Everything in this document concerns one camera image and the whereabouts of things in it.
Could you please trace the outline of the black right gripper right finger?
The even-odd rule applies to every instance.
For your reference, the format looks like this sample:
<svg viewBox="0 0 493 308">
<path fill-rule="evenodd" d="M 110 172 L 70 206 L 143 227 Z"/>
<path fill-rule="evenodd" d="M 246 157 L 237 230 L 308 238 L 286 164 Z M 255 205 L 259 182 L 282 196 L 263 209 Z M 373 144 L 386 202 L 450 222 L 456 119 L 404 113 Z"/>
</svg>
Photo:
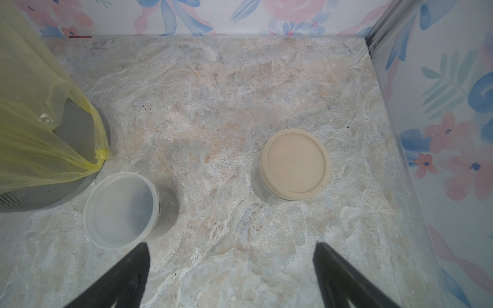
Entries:
<svg viewBox="0 0 493 308">
<path fill-rule="evenodd" d="M 313 264 L 326 307 L 399 308 L 327 243 L 317 243 Z"/>
</svg>

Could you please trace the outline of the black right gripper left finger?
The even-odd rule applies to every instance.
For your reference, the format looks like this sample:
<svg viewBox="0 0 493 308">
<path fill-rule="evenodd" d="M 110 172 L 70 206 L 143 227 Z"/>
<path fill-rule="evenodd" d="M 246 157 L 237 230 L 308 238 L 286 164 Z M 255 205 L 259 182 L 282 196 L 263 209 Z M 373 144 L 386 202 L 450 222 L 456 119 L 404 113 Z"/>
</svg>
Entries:
<svg viewBox="0 0 493 308">
<path fill-rule="evenodd" d="M 138 244 L 67 307 L 139 307 L 150 271 L 147 243 Z"/>
</svg>

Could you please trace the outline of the beige round jar lid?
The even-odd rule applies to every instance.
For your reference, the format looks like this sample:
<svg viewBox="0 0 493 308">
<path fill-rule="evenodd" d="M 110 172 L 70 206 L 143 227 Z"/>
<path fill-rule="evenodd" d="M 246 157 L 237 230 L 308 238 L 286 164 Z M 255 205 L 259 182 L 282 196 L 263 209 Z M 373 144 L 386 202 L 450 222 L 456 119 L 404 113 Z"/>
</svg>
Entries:
<svg viewBox="0 0 493 308">
<path fill-rule="evenodd" d="M 324 145 L 301 129 L 281 130 L 262 149 L 258 162 L 261 183 L 273 197 L 299 201 L 317 196 L 330 177 Z"/>
</svg>

